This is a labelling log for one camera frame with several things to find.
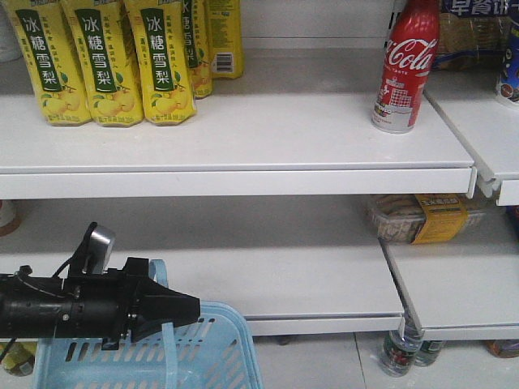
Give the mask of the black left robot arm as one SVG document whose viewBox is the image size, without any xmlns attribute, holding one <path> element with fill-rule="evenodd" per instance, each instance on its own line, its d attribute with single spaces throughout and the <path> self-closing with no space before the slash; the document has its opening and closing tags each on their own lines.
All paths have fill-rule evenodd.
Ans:
<svg viewBox="0 0 519 389">
<path fill-rule="evenodd" d="M 147 259 L 129 258 L 122 269 L 101 274 L 70 271 L 68 277 L 33 277 L 22 266 L 1 276 L 3 338 L 99 339 L 116 350 L 122 339 L 138 342 L 161 331 L 195 323 L 200 300 L 159 284 Z"/>
</svg>

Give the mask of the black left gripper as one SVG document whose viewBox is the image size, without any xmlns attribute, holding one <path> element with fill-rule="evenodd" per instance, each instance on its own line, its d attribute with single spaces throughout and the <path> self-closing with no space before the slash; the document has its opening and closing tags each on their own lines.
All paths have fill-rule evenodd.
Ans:
<svg viewBox="0 0 519 389">
<path fill-rule="evenodd" d="M 200 299 L 168 289 L 149 277 L 149 260 L 130 257 L 121 269 L 85 271 L 71 261 L 62 284 L 65 300 L 56 321 L 57 338 L 98 338 L 106 350 L 121 339 L 132 342 L 161 331 L 165 323 L 182 327 L 200 317 Z"/>
</svg>

